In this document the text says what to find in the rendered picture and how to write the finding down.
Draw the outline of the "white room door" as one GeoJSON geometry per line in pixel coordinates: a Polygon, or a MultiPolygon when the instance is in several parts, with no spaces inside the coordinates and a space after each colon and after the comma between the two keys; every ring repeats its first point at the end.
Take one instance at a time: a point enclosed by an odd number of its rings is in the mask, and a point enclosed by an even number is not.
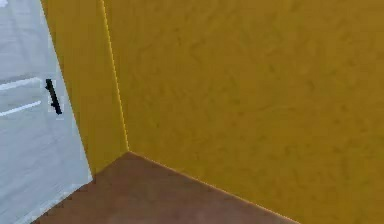
{"type": "Polygon", "coordinates": [[[0,0],[0,224],[31,224],[91,181],[41,0],[0,0]]]}

